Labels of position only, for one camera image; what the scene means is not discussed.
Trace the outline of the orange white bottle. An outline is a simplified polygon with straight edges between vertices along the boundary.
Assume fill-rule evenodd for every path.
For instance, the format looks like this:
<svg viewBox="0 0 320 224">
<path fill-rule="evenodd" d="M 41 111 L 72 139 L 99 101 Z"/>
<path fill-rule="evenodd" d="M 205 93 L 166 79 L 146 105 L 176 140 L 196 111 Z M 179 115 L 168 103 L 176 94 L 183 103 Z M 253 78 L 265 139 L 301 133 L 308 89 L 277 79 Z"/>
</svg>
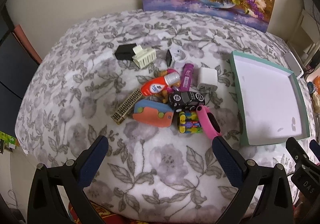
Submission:
<svg viewBox="0 0 320 224">
<path fill-rule="evenodd" d="M 154 78 L 146 82 L 140 89 L 143 96 L 147 97 L 155 95 L 165 90 L 167 87 L 171 87 L 180 81 L 180 75 L 177 72 L 169 73 L 158 78 Z"/>
</svg>

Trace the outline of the pink brown small toy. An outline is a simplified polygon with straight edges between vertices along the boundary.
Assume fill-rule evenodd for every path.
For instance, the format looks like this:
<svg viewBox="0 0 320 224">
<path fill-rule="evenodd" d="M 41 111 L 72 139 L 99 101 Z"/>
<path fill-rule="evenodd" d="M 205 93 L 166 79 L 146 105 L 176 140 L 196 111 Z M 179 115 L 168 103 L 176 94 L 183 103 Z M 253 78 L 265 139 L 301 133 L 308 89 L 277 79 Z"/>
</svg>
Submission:
<svg viewBox="0 0 320 224">
<path fill-rule="evenodd" d="M 155 74 L 155 76 L 165 76 L 171 73 L 177 72 L 175 69 L 169 68 L 163 71 L 159 71 Z M 155 94 L 155 96 L 162 101 L 162 103 L 166 104 L 169 100 L 169 94 L 173 93 L 174 91 L 179 91 L 179 87 L 181 85 L 181 78 L 179 78 L 178 82 L 174 83 L 173 85 L 170 85 L 169 87 L 166 87 L 163 91 L 160 93 Z"/>
</svg>

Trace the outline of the white round smartwatch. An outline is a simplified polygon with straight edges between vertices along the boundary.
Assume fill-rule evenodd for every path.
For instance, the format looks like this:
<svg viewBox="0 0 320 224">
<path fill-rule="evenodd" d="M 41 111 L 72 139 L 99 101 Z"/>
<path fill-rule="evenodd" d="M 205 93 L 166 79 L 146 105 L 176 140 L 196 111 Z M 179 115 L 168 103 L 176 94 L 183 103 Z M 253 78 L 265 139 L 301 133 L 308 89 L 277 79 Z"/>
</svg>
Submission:
<svg viewBox="0 0 320 224">
<path fill-rule="evenodd" d="M 187 54 L 180 49 L 169 49 L 165 55 L 168 67 L 182 68 L 187 61 Z"/>
</svg>

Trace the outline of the black toy car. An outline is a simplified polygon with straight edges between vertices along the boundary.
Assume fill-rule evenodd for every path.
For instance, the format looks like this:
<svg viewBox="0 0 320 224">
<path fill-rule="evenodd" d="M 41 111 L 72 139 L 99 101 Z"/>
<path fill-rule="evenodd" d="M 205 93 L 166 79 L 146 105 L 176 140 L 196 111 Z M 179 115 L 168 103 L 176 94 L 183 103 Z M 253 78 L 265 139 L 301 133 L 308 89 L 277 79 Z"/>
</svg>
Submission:
<svg viewBox="0 0 320 224">
<path fill-rule="evenodd" d="M 198 92 L 174 91 L 168 96 L 169 106 L 175 112 L 194 111 L 199 105 L 205 104 L 204 96 Z"/>
</svg>

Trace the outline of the purple lighter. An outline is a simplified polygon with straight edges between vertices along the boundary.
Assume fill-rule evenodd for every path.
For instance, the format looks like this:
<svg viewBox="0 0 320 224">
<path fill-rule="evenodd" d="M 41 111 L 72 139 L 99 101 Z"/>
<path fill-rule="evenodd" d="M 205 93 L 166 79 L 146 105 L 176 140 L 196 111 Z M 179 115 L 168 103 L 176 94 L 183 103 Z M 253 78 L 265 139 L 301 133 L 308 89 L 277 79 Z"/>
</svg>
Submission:
<svg viewBox="0 0 320 224">
<path fill-rule="evenodd" d="M 192 77 L 193 77 L 194 65 L 192 63 L 186 63 L 183 67 L 181 75 L 180 91 L 187 92 L 190 89 Z"/>
</svg>

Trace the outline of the teal white box lid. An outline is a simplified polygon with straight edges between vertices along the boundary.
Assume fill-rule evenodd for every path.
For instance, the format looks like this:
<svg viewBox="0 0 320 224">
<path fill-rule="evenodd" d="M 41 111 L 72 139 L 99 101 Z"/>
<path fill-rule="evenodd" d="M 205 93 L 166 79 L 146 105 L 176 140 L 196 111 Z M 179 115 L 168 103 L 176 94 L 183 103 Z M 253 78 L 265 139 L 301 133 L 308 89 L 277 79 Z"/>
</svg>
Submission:
<svg viewBox="0 0 320 224">
<path fill-rule="evenodd" d="M 308 114 L 293 71 L 251 54 L 229 58 L 242 119 L 240 144 L 281 144 L 310 137 Z"/>
</svg>

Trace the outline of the gold patterned lighter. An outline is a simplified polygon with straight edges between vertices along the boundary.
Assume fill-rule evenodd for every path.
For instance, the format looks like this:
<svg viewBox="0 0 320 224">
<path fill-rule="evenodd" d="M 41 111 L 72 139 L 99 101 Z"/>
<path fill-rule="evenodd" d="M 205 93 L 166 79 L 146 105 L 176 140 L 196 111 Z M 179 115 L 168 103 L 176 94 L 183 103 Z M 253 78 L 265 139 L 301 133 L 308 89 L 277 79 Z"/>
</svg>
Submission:
<svg viewBox="0 0 320 224">
<path fill-rule="evenodd" d="M 111 118 L 120 125 L 134 109 L 135 104 L 143 98 L 139 88 L 135 89 L 116 109 Z"/>
</svg>

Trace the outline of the white wall charger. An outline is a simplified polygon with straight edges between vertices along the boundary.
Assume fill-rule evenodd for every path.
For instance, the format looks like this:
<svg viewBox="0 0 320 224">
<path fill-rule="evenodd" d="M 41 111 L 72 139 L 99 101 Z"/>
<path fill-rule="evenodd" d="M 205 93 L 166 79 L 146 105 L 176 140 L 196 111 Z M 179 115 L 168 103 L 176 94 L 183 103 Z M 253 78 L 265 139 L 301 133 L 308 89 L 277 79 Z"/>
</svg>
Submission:
<svg viewBox="0 0 320 224">
<path fill-rule="evenodd" d="M 198 71 L 197 89 L 201 92 L 215 92 L 217 90 L 217 70 L 201 67 Z"/>
</svg>

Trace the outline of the red patterned mat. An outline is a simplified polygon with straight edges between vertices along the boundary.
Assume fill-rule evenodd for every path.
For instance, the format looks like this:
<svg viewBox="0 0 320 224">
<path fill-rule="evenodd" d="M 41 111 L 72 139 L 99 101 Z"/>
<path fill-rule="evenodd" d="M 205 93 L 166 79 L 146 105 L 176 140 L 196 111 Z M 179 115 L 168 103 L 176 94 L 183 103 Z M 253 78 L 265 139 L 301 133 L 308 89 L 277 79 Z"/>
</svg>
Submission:
<svg viewBox="0 0 320 224">
<path fill-rule="evenodd" d="M 107 224 L 126 224 L 126 223 L 131 223 L 131 220 L 123 217 L 121 215 L 118 214 L 114 214 L 113 212 L 109 211 L 108 209 L 94 203 L 91 202 L 93 208 L 95 209 L 95 211 L 99 214 L 99 216 L 102 218 L 102 220 L 104 221 L 104 223 Z M 74 223 L 81 223 L 80 219 L 78 218 L 73 206 L 69 203 L 68 204 L 68 214 L 71 218 L 71 220 Z"/>
</svg>

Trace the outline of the black rectangular box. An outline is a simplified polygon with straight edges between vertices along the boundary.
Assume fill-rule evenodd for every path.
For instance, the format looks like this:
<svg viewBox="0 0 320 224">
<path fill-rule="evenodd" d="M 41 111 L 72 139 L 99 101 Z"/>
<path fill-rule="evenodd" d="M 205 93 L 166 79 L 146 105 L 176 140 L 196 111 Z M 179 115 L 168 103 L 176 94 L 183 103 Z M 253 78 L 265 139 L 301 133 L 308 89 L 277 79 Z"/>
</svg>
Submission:
<svg viewBox="0 0 320 224">
<path fill-rule="evenodd" d="M 114 53 L 114 56 L 117 60 L 133 60 L 133 56 L 135 55 L 135 52 L 133 51 L 133 48 L 137 46 L 136 43 L 132 44 L 126 44 L 126 45 L 119 45 L 117 50 Z"/>
</svg>

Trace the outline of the cream building model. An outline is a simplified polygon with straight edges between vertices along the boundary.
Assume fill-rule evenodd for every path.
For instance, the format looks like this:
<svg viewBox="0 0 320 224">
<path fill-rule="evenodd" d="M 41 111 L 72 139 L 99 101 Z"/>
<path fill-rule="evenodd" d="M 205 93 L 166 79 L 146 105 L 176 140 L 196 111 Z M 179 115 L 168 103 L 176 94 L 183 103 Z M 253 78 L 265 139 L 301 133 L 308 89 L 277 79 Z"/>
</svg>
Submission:
<svg viewBox="0 0 320 224">
<path fill-rule="evenodd" d="M 156 60 L 156 50 L 153 48 L 143 48 L 141 45 L 133 47 L 134 56 L 132 57 L 133 62 L 143 69 L 148 66 L 150 63 Z"/>
</svg>

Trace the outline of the colourful fidget cube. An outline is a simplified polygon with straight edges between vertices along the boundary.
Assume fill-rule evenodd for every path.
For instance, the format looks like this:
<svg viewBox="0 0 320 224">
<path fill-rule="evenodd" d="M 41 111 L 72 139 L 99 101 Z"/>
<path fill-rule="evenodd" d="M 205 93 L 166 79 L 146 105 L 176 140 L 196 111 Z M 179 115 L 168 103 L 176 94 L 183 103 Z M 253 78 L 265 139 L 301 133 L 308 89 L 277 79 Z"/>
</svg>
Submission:
<svg viewBox="0 0 320 224">
<path fill-rule="evenodd" d="M 200 134 L 203 132 L 195 111 L 180 111 L 177 126 L 181 134 Z"/>
</svg>

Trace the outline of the pink fitness band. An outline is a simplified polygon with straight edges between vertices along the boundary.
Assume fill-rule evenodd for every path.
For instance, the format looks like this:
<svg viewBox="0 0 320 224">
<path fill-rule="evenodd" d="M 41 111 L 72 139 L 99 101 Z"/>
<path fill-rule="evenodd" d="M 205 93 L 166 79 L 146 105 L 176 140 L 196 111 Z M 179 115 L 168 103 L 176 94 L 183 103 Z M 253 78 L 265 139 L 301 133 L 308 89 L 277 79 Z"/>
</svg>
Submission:
<svg viewBox="0 0 320 224">
<path fill-rule="evenodd" d="M 199 105 L 196 108 L 196 114 L 203 132 L 209 139 L 213 140 L 215 137 L 221 136 L 219 123 L 207 106 Z"/>
</svg>

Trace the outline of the dark cabinet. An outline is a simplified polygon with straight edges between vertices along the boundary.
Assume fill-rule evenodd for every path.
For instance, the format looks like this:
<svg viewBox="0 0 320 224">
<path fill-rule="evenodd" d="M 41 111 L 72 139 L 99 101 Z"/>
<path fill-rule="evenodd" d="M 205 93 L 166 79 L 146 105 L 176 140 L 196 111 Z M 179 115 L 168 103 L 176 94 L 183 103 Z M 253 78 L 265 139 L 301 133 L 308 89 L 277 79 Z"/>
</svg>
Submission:
<svg viewBox="0 0 320 224">
<path fill-rule="evenodd" d="M 14 35 L 14 25 L 5 8 L 1 10 L 0 109 L 1 132 L 15 135 L 22 99 L 39 64 Z"/>
</svg>

